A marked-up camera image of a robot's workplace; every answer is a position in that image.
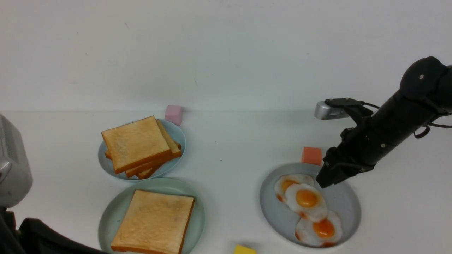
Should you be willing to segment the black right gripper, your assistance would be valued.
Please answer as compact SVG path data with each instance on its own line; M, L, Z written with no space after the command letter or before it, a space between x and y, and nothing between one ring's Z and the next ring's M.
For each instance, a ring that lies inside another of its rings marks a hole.
M360 128L346 128L341 143L327 150L323 166L315 180L327 188L360 173L372 170L380 160L374 134Z

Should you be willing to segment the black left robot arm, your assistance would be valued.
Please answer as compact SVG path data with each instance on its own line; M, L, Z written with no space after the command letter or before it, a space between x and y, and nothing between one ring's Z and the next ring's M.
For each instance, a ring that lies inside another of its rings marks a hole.
M16 217L5 207L0 212L2 254L104 254L70 240L36 218L26 218L16 229Z

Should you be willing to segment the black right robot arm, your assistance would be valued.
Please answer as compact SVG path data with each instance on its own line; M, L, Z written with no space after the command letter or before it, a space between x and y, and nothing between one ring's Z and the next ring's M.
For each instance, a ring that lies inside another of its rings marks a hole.
M317 103L320 120L352 118L356 126L341 132L341 143L326 151L316 177L321 188L374 169L376 164L410 135L428 134L434 121L451 115L452 68L429 56L413 63L400 88L376 111L370 103L351 98Z

